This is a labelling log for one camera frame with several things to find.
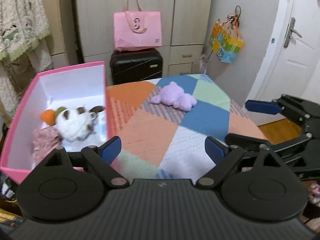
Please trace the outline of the white brown plush dog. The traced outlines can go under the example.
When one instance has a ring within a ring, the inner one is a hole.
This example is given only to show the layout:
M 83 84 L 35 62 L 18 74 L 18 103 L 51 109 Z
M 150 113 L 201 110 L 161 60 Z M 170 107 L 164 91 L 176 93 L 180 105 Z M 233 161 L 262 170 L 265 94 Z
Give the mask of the white brown plush dog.
M 57 115 L 55 127 L 64 140 L 83 141 L 94 131 L 94 121 L 104 110 L 104 106 L 94 106 L 90 110 L 84 106 L 67 108 Z

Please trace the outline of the purple plush toy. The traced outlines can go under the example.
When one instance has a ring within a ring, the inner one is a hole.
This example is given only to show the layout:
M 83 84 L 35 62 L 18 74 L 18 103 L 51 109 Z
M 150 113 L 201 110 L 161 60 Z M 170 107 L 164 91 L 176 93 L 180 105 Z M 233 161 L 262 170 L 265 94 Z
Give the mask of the purple plush toy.
M 171 81 L 168 85 L 164 86 L 160 93 L 151 99 L 153 104 L 163 104 L 165 106 L 172 106 L 174 109 L 188 112 L 196 104 L 196 99 L 188 93 L 176 82 Z

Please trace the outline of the white door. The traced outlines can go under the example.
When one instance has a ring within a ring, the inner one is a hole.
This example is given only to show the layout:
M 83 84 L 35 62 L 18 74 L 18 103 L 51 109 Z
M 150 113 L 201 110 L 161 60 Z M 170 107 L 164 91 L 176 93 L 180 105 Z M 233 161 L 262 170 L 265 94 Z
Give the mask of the white door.
M 278 49 L 263 76 L 255 81 L 248 99 L 271 101 L 283 94 L 303 97 L 319 62 L 319 0 L 293 0 L 284 20 L 285 30 L 278 39 Z M 287 48 L 284 41 L 291 17 L 294 29 L 303 37 L 292 35 Z

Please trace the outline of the pink floral cloth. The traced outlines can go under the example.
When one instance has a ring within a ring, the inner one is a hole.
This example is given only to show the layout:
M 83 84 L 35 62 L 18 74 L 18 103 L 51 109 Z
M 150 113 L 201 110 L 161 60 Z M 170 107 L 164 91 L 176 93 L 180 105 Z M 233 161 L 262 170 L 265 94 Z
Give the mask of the pink floral cloth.
M 54 126 L 35 129 L 33 131 L 33 153 L 32 158 L 35 165 L 38 165 L 43 159 L 56 147 L 61 146 L 62 137 Z

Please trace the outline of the green plush ball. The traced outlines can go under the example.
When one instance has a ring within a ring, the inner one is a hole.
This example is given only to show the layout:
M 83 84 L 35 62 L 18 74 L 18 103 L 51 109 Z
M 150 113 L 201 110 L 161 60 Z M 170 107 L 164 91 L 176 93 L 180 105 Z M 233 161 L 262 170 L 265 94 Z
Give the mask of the green plush ball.
M 55 117 L 57 117 L 61 112 L 65 111 L 67 108 L 66 107 L 59 107 L 56 111 L 55 111 Z

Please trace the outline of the orange plush ball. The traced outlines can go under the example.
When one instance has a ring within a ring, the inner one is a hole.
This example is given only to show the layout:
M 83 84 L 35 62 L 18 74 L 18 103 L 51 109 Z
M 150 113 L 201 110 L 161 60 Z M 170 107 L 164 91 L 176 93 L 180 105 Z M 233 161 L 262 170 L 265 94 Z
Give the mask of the orange plush ball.
M 56 120 L 55 111 L 52 109 L 45 110 L 41 114 L 41 120 L 49 126 L 55 125 L 55 120 Z

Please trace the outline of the colourful knitted patchwork blanket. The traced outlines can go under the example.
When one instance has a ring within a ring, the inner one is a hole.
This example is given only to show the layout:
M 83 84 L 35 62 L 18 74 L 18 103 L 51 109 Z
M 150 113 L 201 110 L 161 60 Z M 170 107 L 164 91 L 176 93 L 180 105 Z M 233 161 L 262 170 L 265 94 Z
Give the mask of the colourful knitted patchwork blanket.
M 189 112 L 151 103 L 170 82 L 197 101 Z M 264 134 L 207 75 L 170 76 L 106 89 L 108 132 L 121 139 L 113 168 L 128 180 L 198 180 L 214 167 L 206 137 L 223 142 L 228 133 L 262 139 Z

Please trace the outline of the pink cardboard box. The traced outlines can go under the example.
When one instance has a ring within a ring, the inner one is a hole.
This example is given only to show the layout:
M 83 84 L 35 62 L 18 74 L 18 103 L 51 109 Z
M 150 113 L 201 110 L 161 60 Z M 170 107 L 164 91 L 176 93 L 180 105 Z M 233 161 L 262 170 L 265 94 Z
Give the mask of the pink cardboard box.
M 13 117 L 1 152 L 1 171 L 20 184 L 36 165 L 34 131 L 56 124 L 62 109 L 103 106 L 103 61 L 77 64 L 36 74 Z

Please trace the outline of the colourful hanging gift bag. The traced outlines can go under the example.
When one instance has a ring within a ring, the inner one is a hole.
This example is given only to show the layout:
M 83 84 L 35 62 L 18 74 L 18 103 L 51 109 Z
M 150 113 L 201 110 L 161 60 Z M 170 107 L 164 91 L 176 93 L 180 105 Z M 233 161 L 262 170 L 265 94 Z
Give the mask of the colourful hanging gift bag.
M 244 44 L 240 32 L 241 7 L 235 7 L 235 13 L 229 14 L 226 21 L 218 19 L 212 28 L 209 44 L 212 53 L 223 63 L 232 63 Z

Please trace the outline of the black suitcase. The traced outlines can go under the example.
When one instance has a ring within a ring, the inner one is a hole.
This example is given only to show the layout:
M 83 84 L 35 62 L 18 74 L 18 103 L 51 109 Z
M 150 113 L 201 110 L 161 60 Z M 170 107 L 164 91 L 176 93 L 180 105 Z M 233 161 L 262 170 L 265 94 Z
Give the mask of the black suitcase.
M 110 59 L 114 85 L 162 77 L 163 57 L 155 48 L 115 51 Z

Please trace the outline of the pink tote bag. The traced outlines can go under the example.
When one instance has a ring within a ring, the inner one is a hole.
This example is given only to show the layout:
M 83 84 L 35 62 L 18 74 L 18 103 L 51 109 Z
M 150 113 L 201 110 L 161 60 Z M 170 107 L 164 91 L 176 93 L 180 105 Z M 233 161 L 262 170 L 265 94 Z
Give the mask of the pink tote bag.
M 162 46 L 159 11 L 145 11 L 136 0 L 137 11 L 129 10 L 129 0 L 122 12 L 113 15 L 113 39 L 116 51 L 137 51 Z

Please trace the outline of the beige wardrobe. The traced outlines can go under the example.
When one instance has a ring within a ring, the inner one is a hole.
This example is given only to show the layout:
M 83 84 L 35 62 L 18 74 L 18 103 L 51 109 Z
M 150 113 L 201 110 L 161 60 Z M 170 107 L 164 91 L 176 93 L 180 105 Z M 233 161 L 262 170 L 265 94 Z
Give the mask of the beige wardrobe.
M 135 37 L 152 38 L 163 59 L 163 76 L 190 74 L 206 38 L 211 0 L 42 0 L 51 35 L 54 68 L 109 63 L 114 17 Z

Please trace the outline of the cream fleece pajama top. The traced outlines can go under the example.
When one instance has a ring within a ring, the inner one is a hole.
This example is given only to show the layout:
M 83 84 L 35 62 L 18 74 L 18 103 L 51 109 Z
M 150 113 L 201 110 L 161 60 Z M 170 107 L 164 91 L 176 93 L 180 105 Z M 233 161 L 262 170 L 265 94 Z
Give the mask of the cream fleece pajama top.
M 16 60 L 48 35 L 42 0 L 1 0 L 1 60 Z

